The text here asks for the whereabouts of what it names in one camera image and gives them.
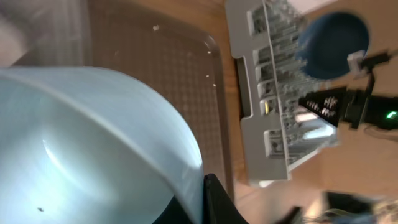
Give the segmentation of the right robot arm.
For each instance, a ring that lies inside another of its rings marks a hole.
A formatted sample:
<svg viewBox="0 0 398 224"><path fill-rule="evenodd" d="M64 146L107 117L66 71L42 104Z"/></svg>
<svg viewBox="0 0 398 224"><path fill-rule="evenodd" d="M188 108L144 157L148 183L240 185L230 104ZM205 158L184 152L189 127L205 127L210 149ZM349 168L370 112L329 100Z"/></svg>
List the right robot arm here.
<svg viewBox="0 0 398 224"><path fill-rule="evenodd" d="M363 50L348 55L349 69L356 77L368 78L365 89L333 88L309 93L298 104L316 114L327 123L337 127L346 122L358 129L363 123L383 130L397 129L397 97L373 95L376 76L375 67L389 63L397 57L397 50L384 51L365 56Z"/></svg>

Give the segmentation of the large dark blue bowl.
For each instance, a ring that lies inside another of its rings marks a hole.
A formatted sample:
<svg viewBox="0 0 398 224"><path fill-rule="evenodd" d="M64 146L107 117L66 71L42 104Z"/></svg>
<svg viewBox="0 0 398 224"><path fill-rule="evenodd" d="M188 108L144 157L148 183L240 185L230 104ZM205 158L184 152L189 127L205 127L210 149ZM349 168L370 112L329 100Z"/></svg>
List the large dark blue bowl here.
<svg viewBox="0 0 398 224"><path fill-rule="evenodd" d="M349 72L348 55L367 51L369 29L358 16L332 12L314 20L298 38L302 50L296 57L306 61L305 75L321 80L336 79Z"/></svg>

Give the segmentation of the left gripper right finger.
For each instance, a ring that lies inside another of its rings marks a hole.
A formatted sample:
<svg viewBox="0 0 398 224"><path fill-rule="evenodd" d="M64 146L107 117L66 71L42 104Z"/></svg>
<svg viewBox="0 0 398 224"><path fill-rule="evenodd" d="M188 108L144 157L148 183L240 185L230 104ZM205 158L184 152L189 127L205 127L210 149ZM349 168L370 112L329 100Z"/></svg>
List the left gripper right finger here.
<svg viewBox="0 0 398 224"><path fill-rule="evenodd" d="M204 178L203 223L248 224L214 174L208 174Z"/></svg>

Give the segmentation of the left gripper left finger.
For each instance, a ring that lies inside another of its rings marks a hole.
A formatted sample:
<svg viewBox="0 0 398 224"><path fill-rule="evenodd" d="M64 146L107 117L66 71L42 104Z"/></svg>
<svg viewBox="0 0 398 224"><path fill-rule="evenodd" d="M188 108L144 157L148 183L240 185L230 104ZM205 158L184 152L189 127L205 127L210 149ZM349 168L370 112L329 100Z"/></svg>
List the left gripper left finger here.
<svg viewBox="0 0 398 224"><path fill-rule="evenodd" d="M173 197L153 224L192 224L192 222L178 200Z"/></svg>

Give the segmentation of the small light blue rice bowl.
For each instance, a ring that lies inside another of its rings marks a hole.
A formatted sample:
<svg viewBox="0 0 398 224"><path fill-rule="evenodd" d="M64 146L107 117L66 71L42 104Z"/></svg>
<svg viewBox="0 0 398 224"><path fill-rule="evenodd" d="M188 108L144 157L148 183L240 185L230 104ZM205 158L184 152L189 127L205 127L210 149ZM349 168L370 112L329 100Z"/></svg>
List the small light blue rice bowl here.
<svg viewBox="0 0 398 224"><path fill-rule="evenodd" d="M95 67L1 70L1 222L152 223L203 213L203 162L151 87Z"/></svg>

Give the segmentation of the light blue cup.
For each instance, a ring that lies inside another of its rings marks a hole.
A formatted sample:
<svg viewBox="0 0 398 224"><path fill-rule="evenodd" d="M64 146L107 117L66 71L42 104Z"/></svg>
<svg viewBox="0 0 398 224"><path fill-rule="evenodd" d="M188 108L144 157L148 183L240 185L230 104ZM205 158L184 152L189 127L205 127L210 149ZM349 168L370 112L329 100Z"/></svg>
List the light blue cup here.
<svg viewBox="0 0 398 224"><path fill-rule="evenodd" d="M323 126L318 129L309 131L303 135L305 140L327 138L335 134L335 128L330 126Z"/></svg>

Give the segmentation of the pink cup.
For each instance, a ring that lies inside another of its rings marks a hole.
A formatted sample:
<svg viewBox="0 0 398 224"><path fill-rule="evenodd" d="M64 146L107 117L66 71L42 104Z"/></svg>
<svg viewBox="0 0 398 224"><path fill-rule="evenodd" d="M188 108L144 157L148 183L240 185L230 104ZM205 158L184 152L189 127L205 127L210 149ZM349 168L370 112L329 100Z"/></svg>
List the pink cup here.
<svg viewBox="0 0 398 224"><path fill-rule="evenodd" d="M314 119L318 119L318 116L311 112L300 113L300 114L295 115L295 121L298 123L303 123L303 122L311 121Z"/></svg>

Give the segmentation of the pale yellow plastic spoon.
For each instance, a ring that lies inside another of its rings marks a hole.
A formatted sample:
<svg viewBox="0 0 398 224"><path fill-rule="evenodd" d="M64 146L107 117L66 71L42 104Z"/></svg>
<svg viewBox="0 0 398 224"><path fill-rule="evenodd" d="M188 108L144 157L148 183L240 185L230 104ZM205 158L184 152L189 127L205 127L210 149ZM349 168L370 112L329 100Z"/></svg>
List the pale yellow plastic spoon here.
<svg viewBox="0 0 398 224"><path fill-rule="evenodd" d="M265 114L269 114L269 103L268 103L268 101L264 102L264 111L265 111Z"/></svg>

